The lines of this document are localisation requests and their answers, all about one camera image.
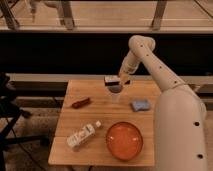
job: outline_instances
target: blue sponge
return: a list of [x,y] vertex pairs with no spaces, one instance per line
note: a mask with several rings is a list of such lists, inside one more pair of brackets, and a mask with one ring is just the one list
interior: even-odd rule
[[134,112],[137,112],[140,110],[146,111],[151,108],[150,103],[148,102],[147,99],[134,100],[131,102],[131,106],[132,106],[132,109],[134,110]]

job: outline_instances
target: wooden table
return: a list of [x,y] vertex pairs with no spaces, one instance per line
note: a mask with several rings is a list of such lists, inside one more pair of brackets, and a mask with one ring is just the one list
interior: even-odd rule
[[[131,81],[121,93],[120,100],[113,103],[103,80],[69,81],[63,107],[53,140],[49,164],[53,165],[96,165],[96,166],[153,166],[153,108],[160,90],[152,81]],[[91,98],[92,103],[73,109],[71,104]],[[133,112],[132,100],[148,99],[151,110]],[[83,144],[79,151],[73,151],[67,144],[67,137],[78,131],[86,123],[100,120],[102,129]],[[134,159],[124,162],[114,158],[108,151],[105,135],[108,128],[116,122],[131,122],[141,131],[144,146]]]

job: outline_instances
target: floor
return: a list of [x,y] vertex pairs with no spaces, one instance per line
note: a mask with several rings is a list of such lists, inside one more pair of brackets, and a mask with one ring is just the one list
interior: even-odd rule
[[[54,6],[54,2],[35,1],[35,15],[31,15],[30,6],[20,0],[12,9],[12,13],[19,21],[21,29],[27,30],[60,30],[60,18],[63,14]],[[205,30],[213,26],[213,2],[211,0],[198,0],[200,5],[207,10],[205,12],[193,0],[172,0],[167,2],[162,27],[166,31],[178,30]],[[74,31],[134,31],[149,30],[152,26],[157,1],[72,1],[70,9],[75,25]],[[0,28],[6,26],[0,18]]]
[[[59,116],[60,108],[55,106],[45,104],[47,102],[39,102],[43,106],[49,106],[49,108],[44,107],[24,107],[25,110],[31,111],[33,116],[30,119],[20,118],[14,127],[17,136],[23,135],[38,135],[45,134],[50,138],[52,142],[54,132],[56,129],[57,119]],[[2,127],[6,121],[4,119],[0,120],[0,127]],[[205,137],[207,145],[207,155],[208,155],[208,167],[209,171],[213,171],[213,112],[208,111],[207,118],[205,121]],[[43,147],[40,146],[39,142],[25,143],[24,148],[33,156],[33,158],[47,171],[68,171],[71,168],[61,167],[61,166],[50,166],[48,165],[48,156],[50,153],[50,146]],[[13,145],[11,148],[5,152],[6,168],[7,171],[40,171],[39,168],[32,160],[20,149],[18,145]],[[76,171],[87,171],[88,167],[74,167]],[[93,167],[92,171],[114,171],[122,170],[127,171],[130,168],[114,168],[114,167]],[[131,168],[132,171],[152,171],[152,168]]]

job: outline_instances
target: orange bowl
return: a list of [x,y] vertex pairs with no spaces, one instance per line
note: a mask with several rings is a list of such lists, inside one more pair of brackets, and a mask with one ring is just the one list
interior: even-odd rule
[[143,137],[139,129],[129,122],[112,125],[106,134],[107,148],[120,160],[131,160],[142,150]]

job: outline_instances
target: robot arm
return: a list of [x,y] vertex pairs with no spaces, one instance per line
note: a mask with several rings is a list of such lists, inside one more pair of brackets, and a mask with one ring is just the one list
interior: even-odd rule
[[123,85],[140,62],[162,94],[154,110],[155,170],[207,171],[203,120],[206,108],[190,87],[152,52],[155,41],[133,36],[119,76]]

